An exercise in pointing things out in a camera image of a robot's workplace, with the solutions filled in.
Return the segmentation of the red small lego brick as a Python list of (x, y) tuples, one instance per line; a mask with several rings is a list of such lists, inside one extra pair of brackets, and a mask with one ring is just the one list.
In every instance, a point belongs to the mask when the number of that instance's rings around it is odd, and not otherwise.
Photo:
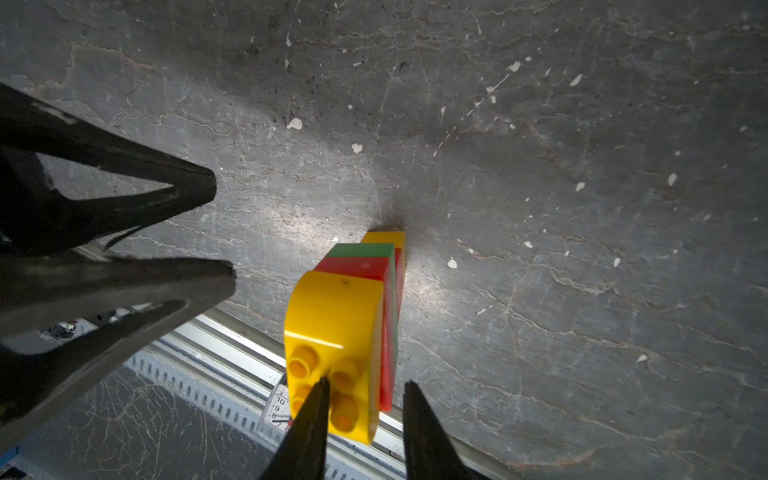
[(400, 247), (395, 248), (395, 272), (396, 272), (396, 292), (397, 292), (397, 311), (401, 311), (403, 287), (405, 280), (405, 256), (403, 249)]

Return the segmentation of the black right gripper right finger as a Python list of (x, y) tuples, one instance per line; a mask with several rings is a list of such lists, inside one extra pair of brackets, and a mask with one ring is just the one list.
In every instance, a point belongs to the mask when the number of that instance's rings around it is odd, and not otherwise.
[(405, 383), (403, 440), (408, 479), (473, 478), (461, 461), (422, 390), (415, 381)]

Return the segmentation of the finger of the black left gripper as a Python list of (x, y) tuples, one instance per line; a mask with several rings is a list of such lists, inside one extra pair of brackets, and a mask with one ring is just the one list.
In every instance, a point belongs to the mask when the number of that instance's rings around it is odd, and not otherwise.
[(1, 251), (52, 255), (212, 201), (215, 174), (1, 88)]
[(225, 260), (2, 258), (2, 341), (128, 312), (41, 353), (2, 344), (2, 446), (16, 445), (139, 350), (235, 289), (234, 267)]

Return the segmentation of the green lego brick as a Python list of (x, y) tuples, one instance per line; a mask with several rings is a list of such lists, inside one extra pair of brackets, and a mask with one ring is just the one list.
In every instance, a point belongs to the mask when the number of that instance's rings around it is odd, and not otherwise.
[(392, 243), (338, 243), (315, 267), (317, 271), (381, 280), (387, 305), (397, 317), (395, 247)]

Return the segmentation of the red long lego brick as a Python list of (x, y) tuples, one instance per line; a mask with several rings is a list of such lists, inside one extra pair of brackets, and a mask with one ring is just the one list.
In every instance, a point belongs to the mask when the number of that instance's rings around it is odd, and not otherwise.
[(389, 412), (393, 406), (397, 364), (397, 317), (387, 305), (383, 281), (310, 271), (299, 292), (318, 320), (303, 326), (305, 341), (319, 350), (319, 369), (334, 393), (351, 395), (363, 411)]

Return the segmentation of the yellow long lego brick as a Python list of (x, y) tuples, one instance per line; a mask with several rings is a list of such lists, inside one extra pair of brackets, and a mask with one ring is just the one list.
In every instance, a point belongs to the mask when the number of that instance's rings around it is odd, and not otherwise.
[(384, 283), (320, 271), (305, 273), (285, 316), (291, 414), (316, 382), (330, 382), (329, 432), (373, 443), (379, 425)]

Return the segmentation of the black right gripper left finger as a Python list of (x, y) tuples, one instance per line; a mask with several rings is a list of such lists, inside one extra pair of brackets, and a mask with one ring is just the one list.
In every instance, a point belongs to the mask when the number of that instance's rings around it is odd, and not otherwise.
[(325, 478), (329, 406), (330, 383), (322, 377), (312, 387), (261, 480)]

